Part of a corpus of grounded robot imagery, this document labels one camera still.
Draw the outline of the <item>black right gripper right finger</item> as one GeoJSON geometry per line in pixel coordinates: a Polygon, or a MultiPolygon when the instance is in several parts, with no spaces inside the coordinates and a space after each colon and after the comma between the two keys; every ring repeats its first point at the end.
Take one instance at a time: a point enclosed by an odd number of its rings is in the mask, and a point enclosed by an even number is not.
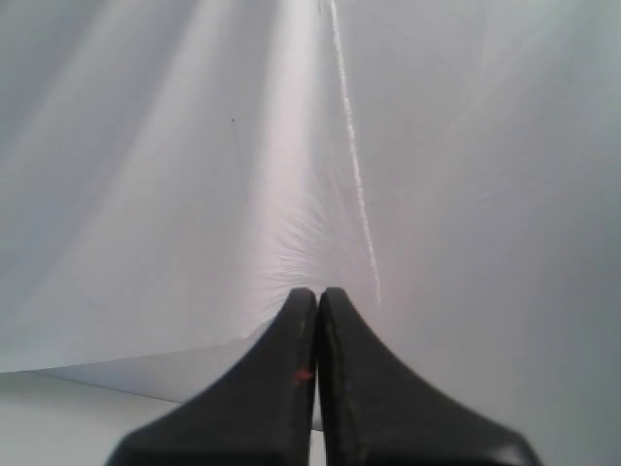
{"type": "Polygon", "coordinates": [[[538,465],[526,439],[408,368],[346,292],[321,295],[315,330],[330,465],[538,465]]]}

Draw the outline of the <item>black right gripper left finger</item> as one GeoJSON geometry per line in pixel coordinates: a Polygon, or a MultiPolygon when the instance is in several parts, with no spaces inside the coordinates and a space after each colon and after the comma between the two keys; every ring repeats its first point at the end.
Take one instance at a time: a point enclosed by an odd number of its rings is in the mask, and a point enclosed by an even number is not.
{"type": "Polygon", "coordinates": [[[308,464],[316,316],[315,294],[292,289],[269,328],[226,374],[127,434],[109,464],[308,464]]]}

